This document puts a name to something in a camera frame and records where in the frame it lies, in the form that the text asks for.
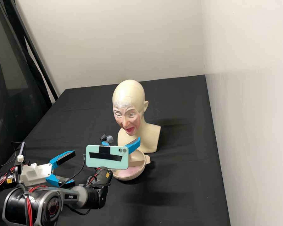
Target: mannequin nose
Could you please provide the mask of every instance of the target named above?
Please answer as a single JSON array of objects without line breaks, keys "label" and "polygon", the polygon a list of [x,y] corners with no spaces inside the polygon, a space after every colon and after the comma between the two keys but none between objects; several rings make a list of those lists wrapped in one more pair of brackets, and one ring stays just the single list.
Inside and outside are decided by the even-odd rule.
[{"label": "mannequin nose", "polygon": [[127,120],[127,119],[124,117],[124,120],[123,120],[123,127],[127,127],[129,124],[130,124],[129,120]]}]

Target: mannequin ear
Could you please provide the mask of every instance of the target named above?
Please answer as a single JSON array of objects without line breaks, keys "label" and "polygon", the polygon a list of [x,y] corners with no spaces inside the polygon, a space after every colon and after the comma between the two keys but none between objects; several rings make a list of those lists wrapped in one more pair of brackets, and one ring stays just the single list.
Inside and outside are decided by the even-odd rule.
[{"label": "mannequin ear", "polygon": [[149,102],[146,100],[146,101],[144,102],[144,112],[147,110],[148,105],[149,105]]}]

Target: mint green phone case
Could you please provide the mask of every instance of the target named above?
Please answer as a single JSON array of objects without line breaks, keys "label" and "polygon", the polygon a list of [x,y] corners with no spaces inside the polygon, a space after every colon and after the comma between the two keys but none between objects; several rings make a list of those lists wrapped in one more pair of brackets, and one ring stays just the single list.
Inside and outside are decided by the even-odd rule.
[{"label": "mint green phone case", "polygon": [[129,150],[125,146],[86,146],[86,166],[101,167],[109,169],[127,169]]}]

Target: beige bowl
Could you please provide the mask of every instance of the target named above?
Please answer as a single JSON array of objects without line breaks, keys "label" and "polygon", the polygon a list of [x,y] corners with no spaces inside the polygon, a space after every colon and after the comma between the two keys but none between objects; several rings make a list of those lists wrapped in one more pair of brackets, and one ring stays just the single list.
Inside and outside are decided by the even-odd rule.
[{"label": "beige bowl", "polygon": [[150,156],[136,149],[129,155],[128,169],[113,169],[113,176],[118,180],[132,180],[137,178],[150,162]]}]

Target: mannequin head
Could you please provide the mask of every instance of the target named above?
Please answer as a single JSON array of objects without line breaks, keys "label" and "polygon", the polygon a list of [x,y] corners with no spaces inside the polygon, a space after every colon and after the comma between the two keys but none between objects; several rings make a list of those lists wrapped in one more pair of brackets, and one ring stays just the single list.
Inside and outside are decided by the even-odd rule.
[{"label": "mannequin head", "polygon": [[148,107],[145,91],[135,80],[125,80],[114,90],[112,96],[113,114],[117,123],[129,136],[137,133],[145,123],[144,112]]}]

